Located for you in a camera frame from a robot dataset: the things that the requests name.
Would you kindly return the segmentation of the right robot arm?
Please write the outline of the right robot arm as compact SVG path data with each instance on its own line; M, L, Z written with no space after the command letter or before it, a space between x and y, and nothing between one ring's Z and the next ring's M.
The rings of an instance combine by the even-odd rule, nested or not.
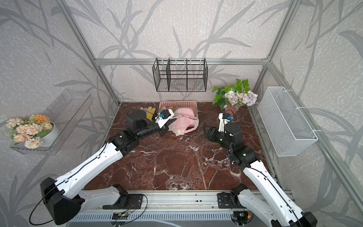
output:
M242 130L233 123L223 123L220 130L213 126L203 128L205 138L227 150L228 158L255 184L265 201L243 184L230 191L232 201L250 210L268 227L315 227L317 219L304 212L281 189L265 168L258 154L243 141Z

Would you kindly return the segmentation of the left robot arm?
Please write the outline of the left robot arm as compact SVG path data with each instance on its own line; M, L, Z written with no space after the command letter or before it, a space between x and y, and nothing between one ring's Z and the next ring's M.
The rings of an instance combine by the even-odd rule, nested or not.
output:
M134 110L126 118L127 128L111 137L94 155L57 179L48 177L41 182L41 202L50 213L52 222L56 225L65 224L78 213L93 208L132 207L127 191L119 184L91 191L84 190L84 187L110 165L133 151L140 140L155 133L164 136L169 125L176 121L172 109L152 116L153 119L149 120L146 110Z

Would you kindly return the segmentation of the pink baseball cap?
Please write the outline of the pink baseball cap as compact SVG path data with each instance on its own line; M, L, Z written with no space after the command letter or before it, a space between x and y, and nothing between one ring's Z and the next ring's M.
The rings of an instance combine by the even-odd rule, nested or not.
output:
M180 136L196 130L199 125L199 119L193 109L180 107L172 110L174 111L172 120L175 119L175 121L168 126L169 131L175 133L176 136Z

